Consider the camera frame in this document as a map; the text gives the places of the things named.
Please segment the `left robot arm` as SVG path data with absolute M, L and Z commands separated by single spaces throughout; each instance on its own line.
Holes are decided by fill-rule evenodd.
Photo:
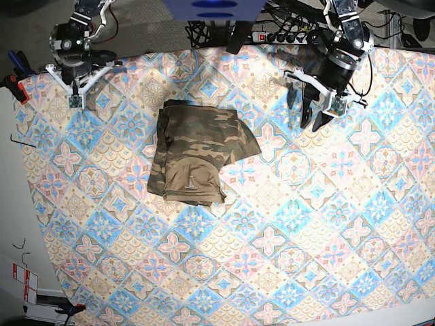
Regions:
M 306 128 L 313 116 L 311 103 L 324 97 L 323 108 L 313 122 L 315 132 L 347 112 L 348 104 L 367 106 L 369 91 L 357 91 L 351 78 L 358 66 L 370 56 L 372 31 L 362 25 L 354 1 L 326 1 L 322 11 L 325 27 L 317 25 L 306 37 L 309 47 L 321 59 L 316 73 L 297 70 L 291 75 L 304 84 L 300 127 Z

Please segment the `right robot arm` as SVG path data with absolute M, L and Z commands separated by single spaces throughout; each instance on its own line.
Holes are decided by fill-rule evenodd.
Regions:
M 49 46 L 62 81 L 68 86 L 86 77 L 93 69 L 104 67 L 116 59 L 109 50 L 93 50 L 107 24 L 106 12 L 113 1 L 75 1 L 74 12 L 68 22 L 57 24 L 52 30 Z

